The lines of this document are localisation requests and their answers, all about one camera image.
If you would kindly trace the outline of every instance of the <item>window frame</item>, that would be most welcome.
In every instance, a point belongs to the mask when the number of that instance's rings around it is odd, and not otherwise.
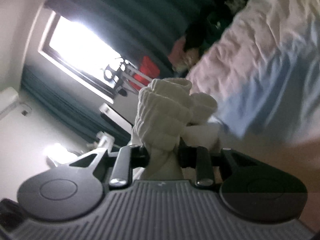
[[[108,86],[107,84],[103,83],[101,80],[97,79],[96,77],[88,74],[85,71],[78,70],[77,68],[70,65],[68,62],[66,62],[63,57],[53,48],[50,47],[50,41],[53,36],[53,33],[58,25],[58,22],[60,20],[61,15],[56,14],[54,16],[54,19],[51,23],[50,29],[47,33],[47,36],[44,40],[42,51],[47,54],[49,57],[57,61],[59,64],[63,65],[65,68],[70,70],[72,73],[76,74],[78,77],[80,77],[82,80],[93,86],[94,88],[98,89],[100,92],[104,93],[111,99],[114,99],[116,96],[115,89],[117,88],[117,85],[115,84],[115,87],[112,88]]]

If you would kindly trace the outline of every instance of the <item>metal bolt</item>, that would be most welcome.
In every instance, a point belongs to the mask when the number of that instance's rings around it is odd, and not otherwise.
[[[203,187],[209,187],[214,183],[213,179],[204,178],[197,181],[197,184]]]
[[[113,186],[115,187],[121,187],[121,186],[124,186],[125,184],[127,184],[127,181],[125,179],[112,179],[110,181],[110,184],[112,184]]]

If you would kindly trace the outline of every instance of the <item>round pad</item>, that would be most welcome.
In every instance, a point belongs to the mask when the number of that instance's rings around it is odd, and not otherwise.
[[[33,218],[58,222],[89,213],[102,197],[102,184],[91,170],[64,165],[25,181],[17,199]]]
[[[222,184],[220,197],[242,217],[275,223],[301,214],[307,189],[299,179],[283,171],[250,166],[241,168]]]
[[[64,200],[72,197],[77,191],[77,185],[65,179],[46,182],[40,188],[40,194],[49,200]]]

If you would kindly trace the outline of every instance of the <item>red object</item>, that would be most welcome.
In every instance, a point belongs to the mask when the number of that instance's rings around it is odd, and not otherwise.
[[[157,67],[156,64],[153,63],[153,61],[148,56],[143,57],[139,71],[152,79],[157,78],[160,75],[159,68]],[[145,78],[143,78],[137,73],[134,74],[132,77],[135,80],[139,81],[141,84],[144,84],[145,86],[147,86],[150,83],[149,80],[146,80]],[[132,81],[129,81],[129,83],[136,90],[139,91],[141,89],[141,87],[139,87],[137,84],[133,83]]]
[[[186,44],[186,37],[182,36],[178,39],[171,50],[168,60],[171,62],[172,66],[176,66],[183,61],[186,53],[183,51],[184,45]]]

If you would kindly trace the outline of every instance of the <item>ribbed footplate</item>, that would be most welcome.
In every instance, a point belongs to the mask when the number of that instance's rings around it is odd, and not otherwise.
[[[8,235],[14,240],[307,240],[312,236],[298,220],[269,225],[242,220],[223,206],[217,193],[196,189],[185,180],[135,181],[127,189],[109,192],[89,215],[62,223],[27,219]]]

